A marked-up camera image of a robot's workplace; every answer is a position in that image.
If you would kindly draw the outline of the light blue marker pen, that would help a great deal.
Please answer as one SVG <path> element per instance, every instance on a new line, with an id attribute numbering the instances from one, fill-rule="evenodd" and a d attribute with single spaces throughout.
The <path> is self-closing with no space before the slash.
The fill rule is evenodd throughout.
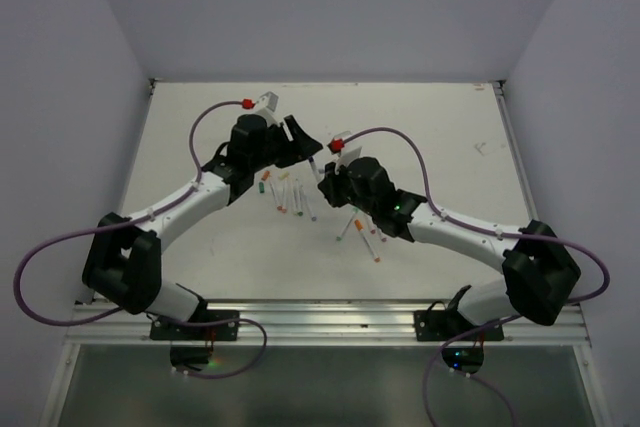
<path id="1" fill-rule="evenodd" d="M 319 182 L 322 180 L 322 174 L 321 174 L 321 173 L 320 173 L 320 171 L 318 170 L 318 167 L 317 167 L 317 164 L 316 164 L 316 162 L 315 162 L 314 158 L 313 158 L 313 157 L 310 157 L 310 158 L 308 159 L 308 162 L 309 162 L 309 165 L 310 165 L 310 167 L 311 167 L 311 170 L 312 170 L 313 176 L 314 176 L 314 178 L 315 178 L 315 181 L 316 181 L 317 183 L 319 183 Z"/>

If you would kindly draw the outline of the dark purple marker pen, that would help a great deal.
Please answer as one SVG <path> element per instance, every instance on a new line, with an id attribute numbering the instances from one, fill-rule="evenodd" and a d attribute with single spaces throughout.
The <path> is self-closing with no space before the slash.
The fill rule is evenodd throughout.
<path id="1" fill-rule="evenodd" d="M 305 209 L 305 212 L 308 214 L 308 216 L 309 216 L 309 218 L 311 219 L 312 222 L 316 222 L 317 221 L 317 215 L 315 214 L 315 212 L 314 212 L 314 210 L 313 210 L 313 208 L 311 206 L 309 197 L 306 194 L 306 191 L 305 191 L 303 186 L 301 186 L 299 188 L 299 193 L 300 193 L 300 196 L 301 196 L 301 201 L 302 201 L 303 207 Z"/>

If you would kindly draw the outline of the yellow marker pen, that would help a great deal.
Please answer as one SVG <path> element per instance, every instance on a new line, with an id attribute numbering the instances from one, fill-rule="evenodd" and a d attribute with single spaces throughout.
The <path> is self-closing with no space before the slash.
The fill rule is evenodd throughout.
<path id="1" fill-rule="evenodd" d="M 303 211 L 302 211 L 302 207 L 301 207 L 301 203 L 300 203 L 300 194 L 299 194 L 298 181 L 297 180 L 293 180 L 291 182 L 291 187 L 292 187 L 294 213 L 295 213 L 296 216 L 302 216 L 303 215 Z"/>

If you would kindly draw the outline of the dark green marker pen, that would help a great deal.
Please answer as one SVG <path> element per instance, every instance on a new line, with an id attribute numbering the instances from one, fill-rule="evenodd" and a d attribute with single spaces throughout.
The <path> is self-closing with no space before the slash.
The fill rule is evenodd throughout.
<path id="1" fill-rule="evenodd" d="M 294 181 L 293 194 L 294 194 L 294 202 L 295 202 L 296 214 L 299 217 L 302 217 L 304 215 L 304 206 L 303 206 L 303 197 L 302 197 L 301 185 L 300 185 L 300 182 L 298 180 Z"/>

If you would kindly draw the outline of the peach marker pen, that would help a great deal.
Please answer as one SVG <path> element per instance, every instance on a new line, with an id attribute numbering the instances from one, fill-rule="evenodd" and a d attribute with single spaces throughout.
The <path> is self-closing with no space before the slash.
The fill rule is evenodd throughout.
<path id="1" fill-rule="evenodd" d="M 281 198 L 280 198 L 280 210 L 283 214 L 287 213 L 287 195 L 288 195 L 288 187 L 287 187 L 287 182 L 286 180 L 282 180 L 281 181 L 281 185 L 280 185 L 280 194 L 281 194 Z"/>

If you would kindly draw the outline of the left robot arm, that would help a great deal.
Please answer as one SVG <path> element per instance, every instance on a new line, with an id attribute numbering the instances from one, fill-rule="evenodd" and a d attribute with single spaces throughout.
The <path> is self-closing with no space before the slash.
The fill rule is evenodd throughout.
<path id="1" fill-rule="evenodd" d="M 185 339 L 222 325 L 203 297 L 164 279 L 162 255 L 181 235 L 208 215 L 234 203 L 260 171 L 289 167 L 321 151 L 293 116 L 277 123 L 245 114 L 233 126 L 195 178 L 140 218 L 104 216 L 94 235 L 82 273 L 84 285 L 130 314 L 150 314 L 172 325 Z"/>

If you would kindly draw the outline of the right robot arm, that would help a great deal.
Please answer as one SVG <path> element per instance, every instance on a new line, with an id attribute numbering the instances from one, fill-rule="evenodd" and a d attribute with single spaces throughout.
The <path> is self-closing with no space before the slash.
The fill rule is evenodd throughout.
<path id="1" fill-rule="evenodd" d="M 468 339 L 511 316 L 551 326 L 581 276 L 547 224 L 463 227 L 435 213 L 425 197 L 397 188 L 373 157 L 326 164 L 318 188 L 331 206 L 357 208 L 390 237 L 441 247 L 498 273 L 492 282 L 461 287 L 442 310 L 425 311 L 427 328 L 443 339 Z"/>

